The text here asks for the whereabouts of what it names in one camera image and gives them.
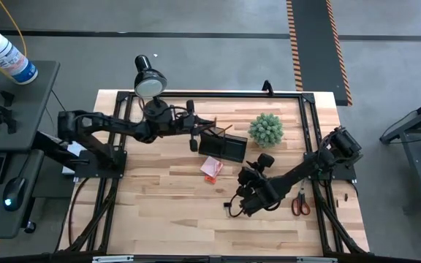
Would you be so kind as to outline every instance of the green succulent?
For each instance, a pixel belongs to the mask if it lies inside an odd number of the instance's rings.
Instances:
[[[251,122],[248,133],[262,148],[270,148],[281,143],[284,135],[281,120],[274,114],[262,113]]]

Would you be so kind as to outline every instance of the bottle label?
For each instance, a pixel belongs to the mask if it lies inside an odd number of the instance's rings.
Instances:
[[[37,68],[14,45],[0,58],[0,68],[18,83],[30,80],[37,72]]]

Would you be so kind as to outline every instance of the computer mouse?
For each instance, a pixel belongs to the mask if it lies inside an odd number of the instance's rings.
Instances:
[[[3,206],[7,211],[16,211],[22,205],[26,189],[25,178],[13,178],[7,182],[3,191]]]

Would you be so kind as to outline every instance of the wooden plank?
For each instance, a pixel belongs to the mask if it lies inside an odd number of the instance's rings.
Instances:
[[[116,90],[101,90],[94,111],[113,114]],[[339,125],[332,93],[315,93],[323,135]],[[206,119],[217,117],[219,126],[233,124],[229,134],[247,137],[250,121],[262,111],[275,112],[284,123],[280,145],[266,149],[276,162],[267,175],[281,175],[298,165],[305,151],[300,111],[294,99],[193,98],[197,114]],[[184,98],[167,98],[168,104],[184,106]],[[140,120],[136,101],[132,120]],[[98,138],[107,141],[106,133]],[[295,217],[290,202],[295,186],[281,207],[273,212],[260,211],[252,217],[228,218],[223,202],[228,202],[238,187],[242,164],[225,161],[215,185],[204,181],[200,166],[206,156],[189,150],[189,137],[158,138],[146,145],[129,138],[126,141],[128,164],[121,180],[113,216],[108,252],[112,254],[181,255],[255,255],[320,256],[322,254],[316,223],[313,191],[306,189],[311,214]],[[246,160],[255,161],[261,149],[249,140]],[[90,180],[80,192],[73,216],[73,236],[88,223],[94,209],[98,180]],[[347,183],[334,182],[334,198],[339,200],[341,223],[359,246],[368,250],[360,206],[354,189]],[[344,194],[349,195],[347,202]],[[327,224],[333,247],[332,228]],[[100,240],[101,229],[97,235]],[[67,225],[60,249],[67,247]]]

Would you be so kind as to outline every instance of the gray concrete floor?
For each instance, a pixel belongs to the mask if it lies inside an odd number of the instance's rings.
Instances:
[[[339,34],[421,35],[421,1],[332,0]],[[20,0],[7,7],[25,29],[287,33],[285,1],[257,0]],[[0,28],[12,28],[0,10]],[[17,37],[11,40],[18,44]],[[33,60],[57,60],[55,91],[69,110],[91,110],[100,88],[131,88],[133,59],[143,53],[171,88],[295,89],[289,43],[258,39],[108,39],[26,37]],[[341,122],[363,147],[355,169],[371,251],[421,259],[421,215],[402,207],[420,197],[400,145],[383,146],[386,127],[421,105],[421,42],[342,42],[353,107],[339,107]],[[48,105],[60,110],[53,99]],[[49,118],[42,130],[54,134]],[[66,200],[37,204],[44,230],[1,243],[1,256],[53,251]],[[23,247],[17,243],[26,242]]]

